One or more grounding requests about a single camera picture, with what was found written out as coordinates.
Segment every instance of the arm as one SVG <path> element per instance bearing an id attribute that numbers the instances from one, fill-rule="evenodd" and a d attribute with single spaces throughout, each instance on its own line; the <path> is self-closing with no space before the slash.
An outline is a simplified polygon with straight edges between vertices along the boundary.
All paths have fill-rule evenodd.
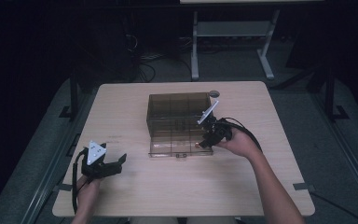
<path id="1" fill-rule="evenodd" d="M 87 177 L 84 175 L 77 180 L 77 189 L 79 190 L 77 194 L 78 207 L 72 224 L 89 223 L 94 214 L 94 205 L 97 202 L 102 180 L 94 179 L 89 184 L 86 181 Z"/>
<path id="2" fill-rule="evenodd" d="M 217 146 L 245 157 L 252 164 L 267 223 L 305 223 L 266 157 L 251 138 L 237 129 L 232 129 L 232 134 L 230 141 L 220 142 Z"/>

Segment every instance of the person's right hand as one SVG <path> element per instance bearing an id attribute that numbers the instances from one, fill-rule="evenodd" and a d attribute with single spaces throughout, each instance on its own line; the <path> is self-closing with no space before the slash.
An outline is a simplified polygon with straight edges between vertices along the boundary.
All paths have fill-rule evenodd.
<path id="1" fill-rule="evenodd" d="M 260 152 L 255 142 L 246 133 L 236 128 L 231 128 L 232 138 L 229 141 L 221 141 L 217 147 L 223 147 L 232 153 L 249 159 L 253 153 Z"/>

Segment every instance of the gray carpet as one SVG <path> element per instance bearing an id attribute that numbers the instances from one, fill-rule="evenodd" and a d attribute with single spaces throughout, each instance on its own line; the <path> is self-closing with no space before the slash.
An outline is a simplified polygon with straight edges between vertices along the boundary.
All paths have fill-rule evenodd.
<path id="1" fill-rule="evenodd" d="M 273 86 L 300 72 L 298 69 L 285 67 L 292 43 L 273 42 L 268 59 L 276 78 L 267 80 L 257 60 L 255 47 L 256 44 L 253 43 L 241 49 L 231 48 L 229 51 L 215 54 L 201 54 L 200 81 L 261 80 L 268 86 Z M 189 53 L 182 54 L 182 60 L 161 59 L 148 63 L 156 69 L 153 82 L 190 81 L 191 75 L 185 65 L 190 65 Z M 151 76 L 152 71 L 148 67 L 142 68 Z M 358 184 L 340 144 L 333 135 L 332 124 L 319 107 L 318 102 L 323 99 L 323 93 L 312 95 L 306 92 L 308 80 L 304 78 L 284 91 L 270 91 L 271 98 L 306 183 L 314 187 L 314 193 L 358 216 Z M 51 213 L 57 196 L 57 193 L 52 191 L 52 186 L 60 181 L 70 165 L 70 157 L 65 154 L 73 148 L 71 145 L 76 135 L 82 131 L 95 92 L 80 93 L 80 112 L 73 122 L 69 122 L 69 119 L 59 118 L 62 108 L 70 104 L 69 83 L 66 81 L 62 84 L 0 196 L 0 223 L 21 223 L 33 197 L 43 188 L 40 183 L 51 163 L 55 162 L 52 158 L 57 153 L 57 148 L 63 151 L 56 161 L 54 173 L 48 174 L 51 179 L 47 184 L 51 187 L 47 187 L 46 203 L 41 204 L 42 209 L 34 223 L 70 223 L 71 218 L 55 217 Z M 336 85 L 336 104 L 342 105 L 350 116 L 350 119 L 338 120 L 336 126 L 358 159 L 358 105 L 354 102 L 351 92 L 339 82 Z M 316 212 L 306 218 L 307 223 L 358 223 L 357 219 L 341 209 L 316 197 L 312 197 L 312 200 Z M 248 224 L 264 223 L 262 217 L 242 217 L 242 220 Z M 125 221 L 125 217 L 96 217 L 91 223 Z"/>

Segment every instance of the transparent plastic box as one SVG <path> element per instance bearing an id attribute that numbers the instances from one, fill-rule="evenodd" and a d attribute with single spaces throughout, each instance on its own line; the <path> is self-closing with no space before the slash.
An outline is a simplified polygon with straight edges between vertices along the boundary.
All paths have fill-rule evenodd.
<path id="1" fill-rule="evenodd" d="M 146 120 L 150 133 L 149 156 L 212 155 L 210 147 L 197 146 L 205 134 L 197 120 L 210 106 L 208 92 L 149 95 Z"/>

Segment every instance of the dark background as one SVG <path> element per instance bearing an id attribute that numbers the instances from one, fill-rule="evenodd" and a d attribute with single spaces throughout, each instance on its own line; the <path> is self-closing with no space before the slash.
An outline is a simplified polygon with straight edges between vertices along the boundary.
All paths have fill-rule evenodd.
<path id="1" fill-rule="evenodd" d="M 176 3 L 149 1 L 149 5 L 161 2 Z M 177 36 L 191 36 L 189 10 L 138 10 L 128 21 L 126 10 L 76 9 L 78 5 L 77 1 L 0 1 L 0 192 L 52 97 L 72 72 L 79 74 L 83 91 L 103 82 L 131 82 L 137 60 L 136 54 L 126 51 L 124 34 L 137 35 L 141 43 L 160 47 L 173 57 L 177 49 L 164 46 L 172 46 Z M 101 35 L 104 28 L 113 33 Z M 105 41 L 112 36 L 115 41 Z M 307 69 L 327 64 L 358 102 L 358 1 L 284 7 L 274 38 L 283 36 L 296 39 L 288 66 Z M 107 49 L 120 56 L 105 57 Z"/>

